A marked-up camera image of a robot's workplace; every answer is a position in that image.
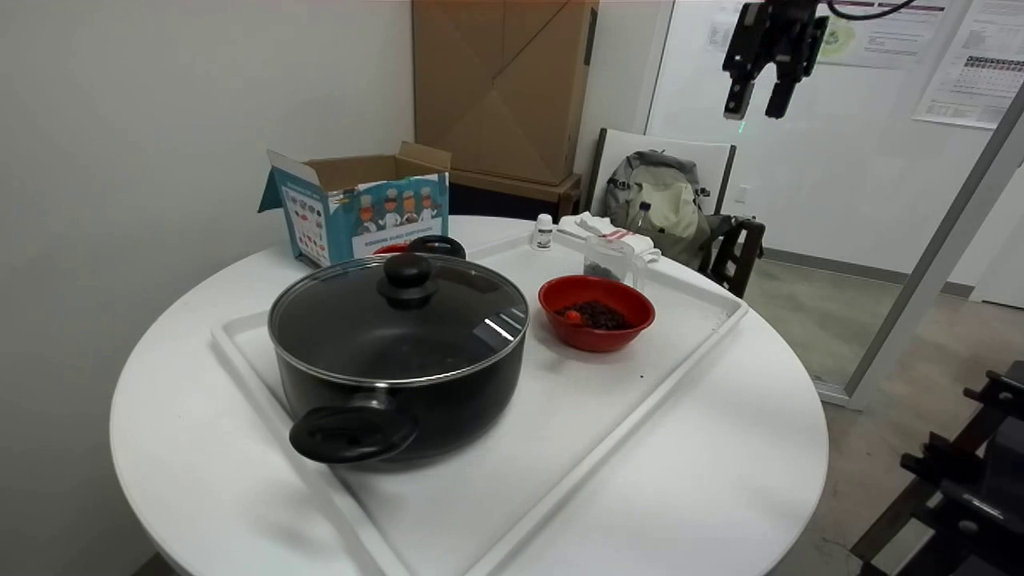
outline red bowl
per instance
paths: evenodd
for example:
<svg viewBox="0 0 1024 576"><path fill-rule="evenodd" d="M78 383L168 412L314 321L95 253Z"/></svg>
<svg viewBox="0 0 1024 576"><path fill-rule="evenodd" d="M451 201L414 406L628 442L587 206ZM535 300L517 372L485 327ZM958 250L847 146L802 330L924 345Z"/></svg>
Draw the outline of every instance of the red bowl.
<svg viewBox="0 0 1024 576"><path fill-rule="evenodd" d="M607 282L607 278L595 278L595 274L561 274L561 278L541 285L536 300L544 306L550 333L561 342L581 350L581 351L618 351L628 342L635 342L655 316L647 296L639 296L622 282ZM578 314L576 316L566 314L581 305L611 306L628 327L623 330L599 330L599 327L578 324Z"/></svg>

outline pot handle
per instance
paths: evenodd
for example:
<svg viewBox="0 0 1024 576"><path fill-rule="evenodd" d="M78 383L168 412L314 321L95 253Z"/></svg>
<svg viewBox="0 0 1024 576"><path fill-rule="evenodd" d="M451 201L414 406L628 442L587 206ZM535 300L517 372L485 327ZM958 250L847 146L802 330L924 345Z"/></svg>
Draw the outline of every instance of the pot handle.
<svg viewBox="0 0 1024 576"><path fill-rule="evenodd" d="M317 406L290 427L290 448L319 465L373 460L407 448L415 440L411 412L380 400L352 406Z"/></svg>

